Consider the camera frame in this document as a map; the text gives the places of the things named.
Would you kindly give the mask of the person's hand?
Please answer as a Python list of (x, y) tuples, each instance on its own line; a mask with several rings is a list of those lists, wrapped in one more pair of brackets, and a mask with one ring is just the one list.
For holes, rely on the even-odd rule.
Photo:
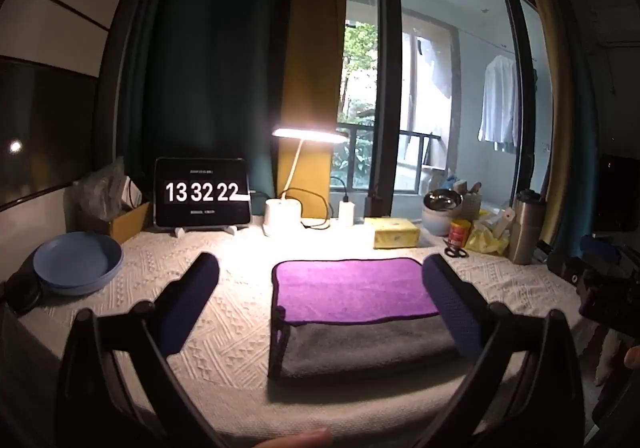
[(326, 428), (277, 437), (260, 442), (255, 448), (323, 448), (332, 445), (333, 436)]

